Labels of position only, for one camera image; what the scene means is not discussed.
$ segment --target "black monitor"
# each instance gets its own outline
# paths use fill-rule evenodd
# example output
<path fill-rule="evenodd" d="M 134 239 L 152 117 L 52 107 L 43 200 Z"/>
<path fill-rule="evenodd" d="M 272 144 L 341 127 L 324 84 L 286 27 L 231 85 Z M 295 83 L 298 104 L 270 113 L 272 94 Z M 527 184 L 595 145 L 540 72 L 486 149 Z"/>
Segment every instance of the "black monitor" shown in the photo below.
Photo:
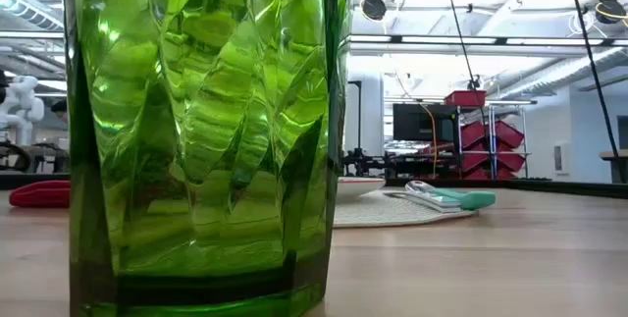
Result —
<path fill-rule="evenodd" d="M 437 141 L 455 142 L 458 127 L 456 108 L 444 105 L 430 105 L 426 108 L 434 117 Z M 394 104 L 392 116 L 394 140 L 433 141 L 432 119 L 421 105 Z"/>

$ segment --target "red cloth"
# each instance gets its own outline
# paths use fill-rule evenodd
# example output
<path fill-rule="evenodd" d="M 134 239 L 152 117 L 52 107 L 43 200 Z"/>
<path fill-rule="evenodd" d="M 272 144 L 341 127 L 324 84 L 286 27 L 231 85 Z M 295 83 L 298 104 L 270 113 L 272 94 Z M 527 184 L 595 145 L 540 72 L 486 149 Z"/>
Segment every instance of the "red cloth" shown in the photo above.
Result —
<path fill-rule="evenodd" d="M 9 195 L 9 203 L 21 208 L 68 208 L 70 181 L 43 181 L 25 185 Z"/>

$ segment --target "faceted glass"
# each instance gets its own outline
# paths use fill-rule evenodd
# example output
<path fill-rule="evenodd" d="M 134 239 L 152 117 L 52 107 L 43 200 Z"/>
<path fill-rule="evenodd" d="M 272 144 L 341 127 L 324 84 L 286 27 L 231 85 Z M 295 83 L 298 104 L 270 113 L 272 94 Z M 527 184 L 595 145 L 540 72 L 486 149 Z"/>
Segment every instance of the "faceted glass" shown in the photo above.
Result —
<path fill-rule="evenodd" d="M 325 292 L 345 0 L 65 0 L 72 316 Z"/>

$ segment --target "wooden table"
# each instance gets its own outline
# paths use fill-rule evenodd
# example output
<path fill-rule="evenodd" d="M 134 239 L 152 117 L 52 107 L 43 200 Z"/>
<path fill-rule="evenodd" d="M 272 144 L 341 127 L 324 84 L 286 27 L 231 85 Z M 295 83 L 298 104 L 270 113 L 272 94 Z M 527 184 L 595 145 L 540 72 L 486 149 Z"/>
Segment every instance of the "wooden table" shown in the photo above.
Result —
<path fill-rule="evenodd" d="M 497 202 L 437 225 L 336 231 L 327 298 L 308 317 L 628 315 L 628 200 L 498 190 Z M 0 315 L 68 316 L 66 211 L 0 203 Z"/>
<path fill-rule="evenodd" d="M 602 160 L 610 163 L 612 182 L 614 184 L 622 184 L 620 169 L 624 168 L 624 173 L 628 174 L 628 149 L 618 149 L 617 155 L 619 160 L 615 159 L 615 154 L 612 151 L 600 153 Z"/>

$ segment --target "round placemat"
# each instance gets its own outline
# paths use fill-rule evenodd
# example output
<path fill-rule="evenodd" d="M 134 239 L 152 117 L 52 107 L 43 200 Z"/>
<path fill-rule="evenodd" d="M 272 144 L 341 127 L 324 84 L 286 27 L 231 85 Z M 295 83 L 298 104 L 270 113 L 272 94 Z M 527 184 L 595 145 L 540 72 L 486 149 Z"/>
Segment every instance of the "round placemat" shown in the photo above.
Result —
<path fill-rule="evenodd" d="M 477 211 L 463 210 L 458 213 L 441 213 L 407 199 L 385 195 L 376 190 L 352 201 L 336 205 L 335 228 L 367 228 L 434 223 L 452 218 L 469 217 Z"/>

